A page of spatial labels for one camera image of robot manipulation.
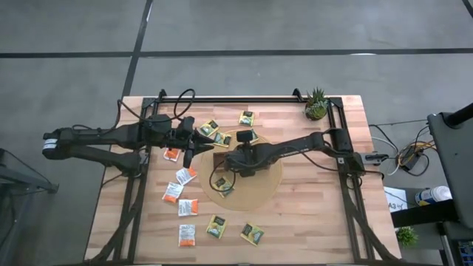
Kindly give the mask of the potted succulent plant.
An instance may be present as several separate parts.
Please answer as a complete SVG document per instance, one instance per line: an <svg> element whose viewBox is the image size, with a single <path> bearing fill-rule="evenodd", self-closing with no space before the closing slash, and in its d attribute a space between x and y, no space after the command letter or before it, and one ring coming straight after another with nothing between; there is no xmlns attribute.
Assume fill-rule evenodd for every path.
<svg viewBox="0 0 473 266"><path fill-rule="evenodd" d="M324 90L314 88L312 92L307 93L307 103L304 108L304 114L309 120L321 120L327 114L329 100L325 97Z"/></svg>

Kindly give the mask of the black aluminium table frame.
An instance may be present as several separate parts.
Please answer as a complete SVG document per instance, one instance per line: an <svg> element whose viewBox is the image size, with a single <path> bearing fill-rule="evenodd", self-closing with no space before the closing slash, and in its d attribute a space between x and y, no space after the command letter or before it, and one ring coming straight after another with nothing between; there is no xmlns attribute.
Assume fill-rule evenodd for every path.
<svg viewBox="0 0 473 266"><path fill-rule="evenodd" d="M254 143L277 144L331 128L346 129L354 152L367 153L372 138L361 98L332 96L327 116L308 120L306 97L203 96L183 98L183 111L197 126L209 120L218 132L244 131L241 111L255 114ZM381 175L337 172L337 159L309 151L281 159L283 177L273 197L252 211L232 211L213 202L197 176L183 189L185 200L198 200L198 215L178 216L178 204L162 197L183 161L165 160L148 147L143 171L104 176L84 260L80 266L141 265L380 265L400 262L400 251ZM200 154L193 157L197 172ZM227 220L221 239L206 232L213 215ZM240 233L250 222L264 232L258 246ZM179 247L179 225L195 225L196 245Z"/></svg>

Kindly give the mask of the white wipes canister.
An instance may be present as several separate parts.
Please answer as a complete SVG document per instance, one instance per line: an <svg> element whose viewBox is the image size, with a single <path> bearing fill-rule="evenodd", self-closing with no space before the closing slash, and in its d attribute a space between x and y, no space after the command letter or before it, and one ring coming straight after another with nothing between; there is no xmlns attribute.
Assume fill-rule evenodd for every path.
<svg viewBox="0 0 473 266"><path fill-rule="evenodd" d="M449 187L444 185L424 189L415 195L415 201L419 206L432 205L437 202L443 202L451 199L452 195Z"/></svg>

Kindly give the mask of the black electronics box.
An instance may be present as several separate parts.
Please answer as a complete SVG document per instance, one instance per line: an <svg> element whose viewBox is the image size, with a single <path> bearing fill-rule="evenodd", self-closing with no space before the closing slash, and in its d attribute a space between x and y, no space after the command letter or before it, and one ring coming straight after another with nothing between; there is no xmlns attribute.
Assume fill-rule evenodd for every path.
<svg viewBox="0 0 473 266"><path fill-rule="evenodd" d="M398 165L405 171L412 170L421 156L423 155L423 147L414 144L407 146L400 151L398 155Z"/></svg>

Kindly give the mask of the grey metal cart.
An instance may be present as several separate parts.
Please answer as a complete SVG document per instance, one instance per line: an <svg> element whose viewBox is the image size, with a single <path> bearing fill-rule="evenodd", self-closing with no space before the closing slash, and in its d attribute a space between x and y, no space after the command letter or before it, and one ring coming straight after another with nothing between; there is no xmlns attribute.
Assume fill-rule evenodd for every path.
<svg viewBox="0 0 473 266"><path fill-rule="evenodd" d="M57 191L57 184L0 148L0 266L12 260L33 196Z"/></svg>

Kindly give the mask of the dark desk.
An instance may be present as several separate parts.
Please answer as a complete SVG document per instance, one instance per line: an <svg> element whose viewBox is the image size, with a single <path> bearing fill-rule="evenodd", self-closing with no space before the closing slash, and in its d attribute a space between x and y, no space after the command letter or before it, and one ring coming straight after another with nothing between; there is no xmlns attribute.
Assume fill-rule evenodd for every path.
<svg viewBox="0 0 473 266"><path fill-rule="evenodd" d="M458 219L473 229L473 102L427 117Z"/></svg>

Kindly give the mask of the small green plant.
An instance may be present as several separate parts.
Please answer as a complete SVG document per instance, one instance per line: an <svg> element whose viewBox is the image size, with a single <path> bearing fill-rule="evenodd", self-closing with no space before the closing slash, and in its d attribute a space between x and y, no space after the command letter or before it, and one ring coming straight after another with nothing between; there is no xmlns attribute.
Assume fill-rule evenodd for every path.
<svg viewBox="0 0 473 266"><path fill-rule="evenodd" d="M418 235L411 227L401 227L396 230L398 242L404 247L412 247L418 241Z"/></svg>

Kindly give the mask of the white paper sheet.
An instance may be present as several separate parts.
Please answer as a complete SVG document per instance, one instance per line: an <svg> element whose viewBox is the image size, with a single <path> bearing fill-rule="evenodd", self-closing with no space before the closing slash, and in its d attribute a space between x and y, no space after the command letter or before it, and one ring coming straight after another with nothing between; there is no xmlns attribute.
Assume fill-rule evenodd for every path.
<svg viewBox="0 0 473 266"><path fill-rule="evenodd" d="M402 211L409 207L406 200L405 190L398 188L384 187L384 193L387 198L390 212Z"/></svg>

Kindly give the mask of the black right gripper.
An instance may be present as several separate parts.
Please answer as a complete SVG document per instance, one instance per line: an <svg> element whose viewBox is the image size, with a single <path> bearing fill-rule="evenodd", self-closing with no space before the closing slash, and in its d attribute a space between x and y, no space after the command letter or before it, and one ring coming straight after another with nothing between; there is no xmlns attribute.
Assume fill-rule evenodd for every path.
<svg viewBox="0 0 473 266"><path fill-rule="evenodd" d="M257 171L268 170L272 162L273 144L240 143L233 151L224 156L224 169L240 174L242 177L252 177Z"/></svg>

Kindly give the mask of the white orange tea bag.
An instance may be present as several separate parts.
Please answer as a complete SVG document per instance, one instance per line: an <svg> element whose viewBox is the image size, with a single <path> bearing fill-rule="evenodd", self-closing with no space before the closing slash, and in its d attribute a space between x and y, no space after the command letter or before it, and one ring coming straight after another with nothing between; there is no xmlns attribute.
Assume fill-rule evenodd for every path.
<svg viewBox="0 0 473 266"><path fill-rule="evenodd" d="M184 186L179 183L169 183L162 197L163 201L176 203L182 194Z"/></svg>
<svg viewBox="0 0 473 266"><path fill-rule="evenodd" d="M170 160L173 162L177 162L180 156L180 149L171 149L171 148L166 148L163 157L165 160Z"/></svg>
<svg viewBox="0 0 473 266"><path fill-rule="evenodd" d="M196 245L195 225L179 225L178 246L193 247Z"/></svg>
<svg viewBox="0 0 473 266"><path fill-rule="evenodd" d="M192 168L182 168L176 172L176 179L182 186L191 182L197 176L197 172Z"/></svg>
<svg viewBox="0 0 473 266"><path fill-rule="evenodd" d="M197 199L180 199L178 202L178 216L198 215Z"/></svg>

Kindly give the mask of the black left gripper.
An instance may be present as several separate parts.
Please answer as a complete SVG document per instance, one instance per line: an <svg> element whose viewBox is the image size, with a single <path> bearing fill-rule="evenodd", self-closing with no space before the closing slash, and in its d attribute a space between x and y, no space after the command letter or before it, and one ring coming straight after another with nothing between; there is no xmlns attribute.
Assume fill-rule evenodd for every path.
<svg viewBox="0 0 473 266"><path fill-rule="evenodd" d="M186 129L171 129L168 138L168 148L171 150L181 150L184 152L183 166L189 168L194 155L212 150L214 147L207 144L195 143L213 143L210 137L201 134L197 129L194 132Z"/></svg>

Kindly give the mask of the round woven straw placemat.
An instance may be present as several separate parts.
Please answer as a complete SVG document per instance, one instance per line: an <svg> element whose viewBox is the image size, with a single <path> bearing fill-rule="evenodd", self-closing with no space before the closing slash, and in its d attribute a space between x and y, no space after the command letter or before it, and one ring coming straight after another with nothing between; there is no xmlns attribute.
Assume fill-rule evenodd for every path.
<svg viewBox="0 0 473 266"><path fill-rule="evenodd" d="M210 178L211 172L214 170L213 153L233 151L239 144L236 133L236 130L226 132L232 137L228 148L215 145L213 150L200 154L200 162L197 163L197 177L206 195L219 206L232 211L252 211L264 205L276 193L283 177L282 161L276 162L268 170L257 171L252 177L241 177L237 174L234 191L226 198L222 198L212 188L209 181L213 184L220 177L225 176L233 182L233 173L215 171Z"/></svg>

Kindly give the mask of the black low shelf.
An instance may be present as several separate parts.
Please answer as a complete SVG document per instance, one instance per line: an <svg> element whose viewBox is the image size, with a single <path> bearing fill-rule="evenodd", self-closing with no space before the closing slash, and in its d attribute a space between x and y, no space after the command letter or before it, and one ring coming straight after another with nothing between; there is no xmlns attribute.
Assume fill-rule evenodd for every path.
<svg viewBox="0 0 473 266"><path fill-rule="evenodd" d="M459 217L453 201L446 200L432 205L408 208L391 213L396 228L437 222L458 222Z"/></svg>

